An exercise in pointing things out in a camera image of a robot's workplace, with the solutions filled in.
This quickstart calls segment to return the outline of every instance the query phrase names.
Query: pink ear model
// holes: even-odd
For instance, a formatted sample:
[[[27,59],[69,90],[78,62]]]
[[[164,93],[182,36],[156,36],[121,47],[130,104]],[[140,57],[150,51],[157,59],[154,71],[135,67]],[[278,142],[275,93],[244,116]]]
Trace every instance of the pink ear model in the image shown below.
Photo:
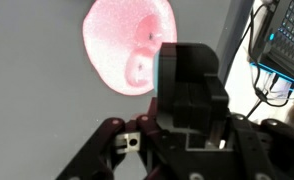
[[[153,89],[153,57],[162,42],[176,42],[167,0],[97,0],[83,24],[89,59],[101,79],[125,95]]]

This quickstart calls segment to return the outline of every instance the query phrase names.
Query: black metal frame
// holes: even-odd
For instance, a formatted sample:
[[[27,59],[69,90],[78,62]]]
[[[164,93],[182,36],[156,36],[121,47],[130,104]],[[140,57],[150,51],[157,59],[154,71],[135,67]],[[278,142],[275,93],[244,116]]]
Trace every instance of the black metal frame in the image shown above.
[[[106,119],[57,180],[112,180],[125,158],[118,150],[137,143],[146,180],[294,179],[294,129],[273,119],[256,125],[231,115],[217,72],[209,47],[163,44],[158,97],[147,114],[127,123]],[[140,136],[123,144],[115,140],[133,133]],[[227,142],[222,149],[220,140]]]

